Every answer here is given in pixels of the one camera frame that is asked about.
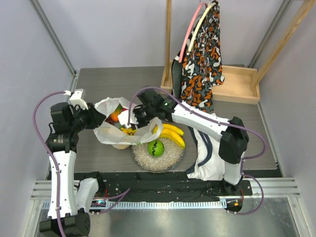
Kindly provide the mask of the yellow fake banana bunch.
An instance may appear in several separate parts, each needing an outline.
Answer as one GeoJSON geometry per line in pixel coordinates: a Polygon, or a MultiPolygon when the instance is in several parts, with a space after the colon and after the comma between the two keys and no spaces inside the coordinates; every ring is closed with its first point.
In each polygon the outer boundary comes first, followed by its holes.
{"type": "Polygon", "coordinates": [[[186,144],[183,136],[184,131],[180,128],[167,123],[162,124],[162,132],[159,138],[167,138],[177,144],[181,149],[185,149],[186,144]]]}

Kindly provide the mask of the white plastic bag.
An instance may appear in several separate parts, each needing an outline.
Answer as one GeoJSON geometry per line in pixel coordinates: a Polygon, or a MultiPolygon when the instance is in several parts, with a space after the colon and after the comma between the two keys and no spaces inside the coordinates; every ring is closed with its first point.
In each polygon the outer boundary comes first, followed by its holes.
{"type": "MultiPolygon", "coordinates": [[[[109,117],[118,105],[122,105],[123,108],[128,109],[129,104],[130,102],[123,97],[108,97],[97,102],[94,107],[98,112],[109,117]]],[[[105,121],[98,128],[94,129],[93,132],[100,143],[112,145],[117,149],[124,149],[130,145],[141,145],[158,139],[162,130],[163,124],[161,120],[154,118],[150,120],[148,125],[138,128],[134,135],[127,135],[118,126],[105,121]]]]}

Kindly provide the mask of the green fake watermelon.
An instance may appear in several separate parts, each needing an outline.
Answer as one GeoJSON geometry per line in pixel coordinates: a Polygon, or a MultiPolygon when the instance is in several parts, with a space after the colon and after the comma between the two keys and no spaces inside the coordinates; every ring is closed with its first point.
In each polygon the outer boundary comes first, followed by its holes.
{"type": "Polygon", "coordinates": [[[153,157],[160,157],[164,153],[164,144],[159,140],[149,142],[148,153],[153,157]]]}

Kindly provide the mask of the yellow fake bell pepper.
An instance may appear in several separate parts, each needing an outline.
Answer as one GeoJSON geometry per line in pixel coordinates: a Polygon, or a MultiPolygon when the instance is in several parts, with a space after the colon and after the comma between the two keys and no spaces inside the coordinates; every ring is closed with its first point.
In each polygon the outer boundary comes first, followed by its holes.
{"type": "Polygon", "coordinates": [[[132,129],[131,127],[130,128],[121,128],[121,131],[123,132],[123,133],[125,133],[126,135],[128,135],[128,136],[133,136],[135,133],[136,133],[136,129],[132,129]]]}

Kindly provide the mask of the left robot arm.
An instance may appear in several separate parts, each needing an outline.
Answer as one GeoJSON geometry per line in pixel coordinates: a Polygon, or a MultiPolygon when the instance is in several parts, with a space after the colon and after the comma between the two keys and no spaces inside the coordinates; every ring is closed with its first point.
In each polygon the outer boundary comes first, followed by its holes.
{"type": "Polygon", "coordinates": [[[105,184],[98,171],[90,172],[78,185],[74,167],[79,133],[98,128],[106,116],[88,103],[86,108],[62,102],[50,108],[52,122],[45,142],[51,165],[51,199],[46,221],[39,231],[45,237],[86,237],[90,232],[88,214],[94,197],[100,197],[105,184]]]}

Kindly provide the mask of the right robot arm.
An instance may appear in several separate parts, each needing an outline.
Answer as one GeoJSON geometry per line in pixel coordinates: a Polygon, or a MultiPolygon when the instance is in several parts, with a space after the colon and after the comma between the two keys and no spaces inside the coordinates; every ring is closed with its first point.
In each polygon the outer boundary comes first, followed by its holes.
{"type": "Polygon", "coordinates": [[[242,159],[249,142],[243,122],[238,117],[220,118],[180,102],[173,95],[161,95],[155,87],[145,87],[137,94],[141,104],[132,112],[138,125],[158,118],[168,123],[186,125],[197,147],[195,163],[186,171],[189,179],[221,181],[225,193],[241,189],[242,159]]]}

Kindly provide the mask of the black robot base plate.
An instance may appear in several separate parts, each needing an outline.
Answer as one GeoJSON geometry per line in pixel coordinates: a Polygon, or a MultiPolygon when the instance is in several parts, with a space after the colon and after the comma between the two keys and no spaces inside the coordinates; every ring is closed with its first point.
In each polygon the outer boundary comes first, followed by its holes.
{"type": "Polygon", "coordinates": [[[106,172],[103,195],[114,197],[129,190],[123,201],[129,202],[198,202],[214,201],[219,197],[251,196],[252,187],[242,180],[240,187],[225,190],[223,181],[189,179],[184,171],[167,173],[106,172]]]}

